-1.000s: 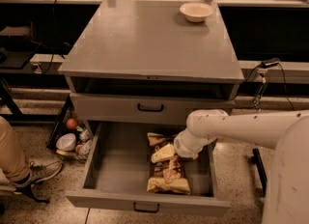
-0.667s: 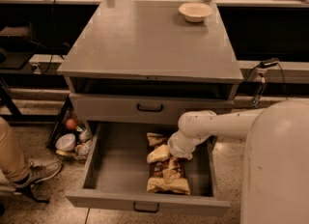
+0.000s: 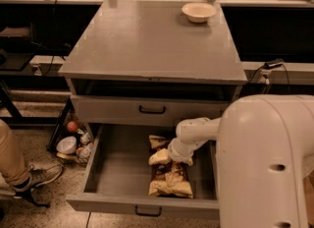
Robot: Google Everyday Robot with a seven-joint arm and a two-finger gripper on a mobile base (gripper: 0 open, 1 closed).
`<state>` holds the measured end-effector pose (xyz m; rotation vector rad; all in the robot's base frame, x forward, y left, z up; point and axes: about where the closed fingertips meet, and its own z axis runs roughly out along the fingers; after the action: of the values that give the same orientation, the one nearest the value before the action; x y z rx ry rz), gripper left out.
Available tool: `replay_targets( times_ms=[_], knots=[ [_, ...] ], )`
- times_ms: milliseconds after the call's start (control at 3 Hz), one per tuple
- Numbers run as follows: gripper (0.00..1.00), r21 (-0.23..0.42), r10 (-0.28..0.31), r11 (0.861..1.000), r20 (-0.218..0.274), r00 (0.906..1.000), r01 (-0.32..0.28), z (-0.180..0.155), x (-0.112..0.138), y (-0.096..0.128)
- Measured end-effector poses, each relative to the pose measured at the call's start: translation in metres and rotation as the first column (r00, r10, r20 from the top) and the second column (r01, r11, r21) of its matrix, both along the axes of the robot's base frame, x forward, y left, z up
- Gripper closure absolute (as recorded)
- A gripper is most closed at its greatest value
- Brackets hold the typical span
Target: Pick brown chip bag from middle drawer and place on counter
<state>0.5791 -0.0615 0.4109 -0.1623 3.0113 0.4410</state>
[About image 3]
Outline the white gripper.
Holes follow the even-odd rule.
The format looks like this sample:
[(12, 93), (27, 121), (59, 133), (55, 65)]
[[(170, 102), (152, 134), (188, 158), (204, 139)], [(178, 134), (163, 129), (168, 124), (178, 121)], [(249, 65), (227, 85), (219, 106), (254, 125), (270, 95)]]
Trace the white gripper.
[(192, 156), (193, 150), (187, 144), (181, 142), (178, 138), (174, 138), (168, 145), (168, 149), (159, 149), (157, 152), (151, 155), (148, 159), (148, 164), (168, 164), (172, 159), (176, 162), (185, 163), (188, 166), (192, 166)]

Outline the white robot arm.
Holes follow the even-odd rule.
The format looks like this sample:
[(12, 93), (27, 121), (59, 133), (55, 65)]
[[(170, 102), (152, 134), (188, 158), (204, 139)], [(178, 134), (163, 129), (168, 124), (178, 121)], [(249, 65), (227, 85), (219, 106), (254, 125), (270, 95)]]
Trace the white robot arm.
[(308, 228), (302, 163), (314, 152), (313, 95), (250, 95), (218, 119), (183, 120), (148, 163), (189, 163), (209, 141), (221, 228)]

